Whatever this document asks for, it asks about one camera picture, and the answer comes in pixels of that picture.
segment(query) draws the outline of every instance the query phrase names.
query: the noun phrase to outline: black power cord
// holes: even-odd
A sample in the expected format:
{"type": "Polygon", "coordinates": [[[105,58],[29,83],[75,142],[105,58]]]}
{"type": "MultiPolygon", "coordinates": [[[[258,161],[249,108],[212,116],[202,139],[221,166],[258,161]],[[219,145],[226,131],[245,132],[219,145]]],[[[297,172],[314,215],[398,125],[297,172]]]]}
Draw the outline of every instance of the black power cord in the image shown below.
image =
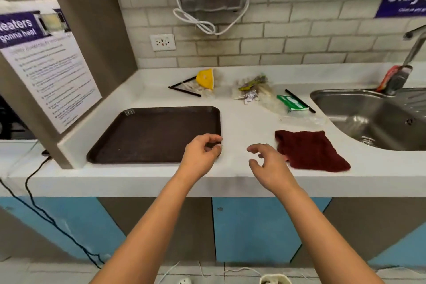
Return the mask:
{"type": "Polygon", "coordinates": [[[45,163],[47,163],[48,161],[50,161],[52,159],[52,157],[51,156],[49,156],[49,157],[47,157],[41,164],[40,164],[40,166],[29,176],[29,177],[27,177],[27,179],[25,180],[25,189],[27,190],[27,192],[28,192],[28,195],[29,195],[29,197],[30,197],[30,199],[31,199],[31,203],[34,205],[34,207],[35,208],[37,208],[37,209],[39,209],[40,211],[42,211],[43,213],[44,213],[44,215],[45,215],[45,217],[44,216],[42,216],[41,214],[40,214],[40,212],[39,211],[37,211],[36,209],[34,209],[33,207],[31,207],[29,204],[27,204],[25,201],[23,201],[21,198],[19,198],[19,197],[17,197],[14,193],[13,193],[13,191],[6,185],[6,184],[4,184],[4,182],[3,182],[3,180],[0,178],[0,184],[2,184],[3,185],[3,187],[6,189],[6,190],[8,190],[8,192],[10,193],[10,195],[12,195],[16,200],[18,200],[19,202],[21,202],[24,206],[26,206],[27,208],[29,208],[30,210],[32,210],[33,212],[35,212],[40,218],[42,218],[43,220],[45,220],[46,222],[49,222],[51,225],[53,225],[57,230],[59,230],[62,234],[64,234],[65,236],[67,236],[69,239],[71,239],[72,240],[72,242],[74,243],[74,244],[76,244],[78,247],[80,247],[82,250],[83,250],[83,252],[86,254],[86,256],[89,258],[89,260],[97,267],[97,268],[99,268],[99,269],[101,269],[99,266],[98,266],[98,264],[96,263],[96,261],[94,261],[93,260],[93,258],[92,258],[92,256],[94,256],[94,257],[97,257],[98,258],[98,260],[102,263],[102,264],[105,264],[104,263],[104,261],[101,259],[101,256],[99,255],[99,254],[92,254],[91,252],[89,252],[83,245],[81,245],[81,244],[79,244],[74,238],[72,238],[72,236],[70,236],[69,234],[67,234],[65,231],[63,231],[58,225],[57,225],[57,223],[56,223],[56,221],[43,209],[43,208],[41,208],[40,206],[38,206],[36,203],[35,203],[35,201],[34,201],[34,197],[32,196],[32,193],[31,193],[31,191],[29,190],[29,187],[28,187],[28,181],[29,181],[29,179],[34,175],[34,174],[36,174],[42,167],[43,167],[43,165],[45,164],[45,163]]]}

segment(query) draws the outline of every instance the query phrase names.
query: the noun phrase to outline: electrical outlet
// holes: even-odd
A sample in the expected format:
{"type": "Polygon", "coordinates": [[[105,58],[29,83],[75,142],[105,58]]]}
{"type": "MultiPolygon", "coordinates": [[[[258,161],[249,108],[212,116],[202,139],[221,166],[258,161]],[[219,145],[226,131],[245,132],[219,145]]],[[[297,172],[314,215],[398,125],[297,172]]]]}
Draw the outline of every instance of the electrical outlet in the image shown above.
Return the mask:
{"type": "Polygon", "coordinates": [[[173,34],[150,35],[153,51],[173,51],[176,49],[173,34]]]}

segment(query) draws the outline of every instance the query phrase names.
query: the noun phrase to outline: printed instruction sheet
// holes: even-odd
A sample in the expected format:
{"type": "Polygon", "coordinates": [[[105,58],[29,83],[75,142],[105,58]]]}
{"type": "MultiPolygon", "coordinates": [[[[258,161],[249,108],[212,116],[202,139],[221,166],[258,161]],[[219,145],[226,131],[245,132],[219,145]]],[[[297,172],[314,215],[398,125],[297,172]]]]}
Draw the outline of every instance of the printed instruction sheet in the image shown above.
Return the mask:
{"type": "Polygon", "coordinates": [[[0,51],[60,134],[101,99],[57,0],[0,2],[0,51]]]}

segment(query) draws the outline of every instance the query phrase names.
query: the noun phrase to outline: tray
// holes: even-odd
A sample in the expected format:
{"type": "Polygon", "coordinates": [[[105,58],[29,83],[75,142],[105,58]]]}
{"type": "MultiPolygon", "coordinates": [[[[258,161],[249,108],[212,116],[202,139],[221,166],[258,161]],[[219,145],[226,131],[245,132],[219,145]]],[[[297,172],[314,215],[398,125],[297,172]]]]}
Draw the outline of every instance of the tray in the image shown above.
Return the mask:
{"type": "Polygon", "coordinates": [[[180,163],[185,146],[195,136],[205,133],[221,134],[220,111],[215,107],[127,109],[93,145],[87,161],[180,163]]]}

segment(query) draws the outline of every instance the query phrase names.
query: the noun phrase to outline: folded dark red towel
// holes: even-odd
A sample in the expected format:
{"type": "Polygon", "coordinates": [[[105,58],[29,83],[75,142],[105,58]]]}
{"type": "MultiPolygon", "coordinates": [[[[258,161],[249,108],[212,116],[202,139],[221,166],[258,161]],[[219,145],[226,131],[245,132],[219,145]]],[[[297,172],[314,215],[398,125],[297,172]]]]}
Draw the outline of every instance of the folded dark red towel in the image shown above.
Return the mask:
{"type": "Polygon", "coordinates": [[[334,149],[325,131],[286,130],[275,132],[277,151],[287,156],[290,166],[310,170],[342,172],[351,168],[334,149]]]}

